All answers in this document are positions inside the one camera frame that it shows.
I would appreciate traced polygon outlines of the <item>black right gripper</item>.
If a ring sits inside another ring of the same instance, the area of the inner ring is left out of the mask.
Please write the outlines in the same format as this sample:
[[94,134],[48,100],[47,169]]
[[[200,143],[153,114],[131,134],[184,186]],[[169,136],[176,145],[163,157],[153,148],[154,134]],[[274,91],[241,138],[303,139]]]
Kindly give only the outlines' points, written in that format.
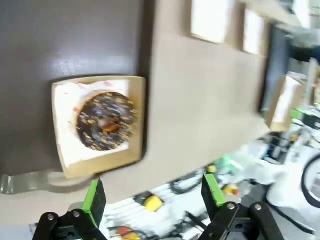
[[290,42],[289,55],[299,62],[308,62],[315,59],[320,62],[320,35],[319,34],[287,34]]

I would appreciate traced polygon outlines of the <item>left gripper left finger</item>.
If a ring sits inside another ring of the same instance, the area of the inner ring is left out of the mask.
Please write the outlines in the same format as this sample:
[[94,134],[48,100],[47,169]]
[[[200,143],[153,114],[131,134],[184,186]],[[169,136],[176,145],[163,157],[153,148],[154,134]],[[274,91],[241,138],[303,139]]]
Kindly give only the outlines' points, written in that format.
[[55,212],[41,215],[35,228],[33,240],[105,240],[99,230],[106,195],[100,178],[91,182],[91,186],[79,208],[68,210],[59,216]]

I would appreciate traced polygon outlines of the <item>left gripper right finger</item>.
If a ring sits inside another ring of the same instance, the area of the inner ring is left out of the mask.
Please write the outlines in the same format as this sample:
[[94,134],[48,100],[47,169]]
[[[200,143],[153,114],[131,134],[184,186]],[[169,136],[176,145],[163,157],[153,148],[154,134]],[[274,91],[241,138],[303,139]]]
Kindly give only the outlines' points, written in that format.
[[284,240],[270,209],[264,202],[249,207],[227,201],[213,174],[202,176],[201,195],[210,223],[200,240]]

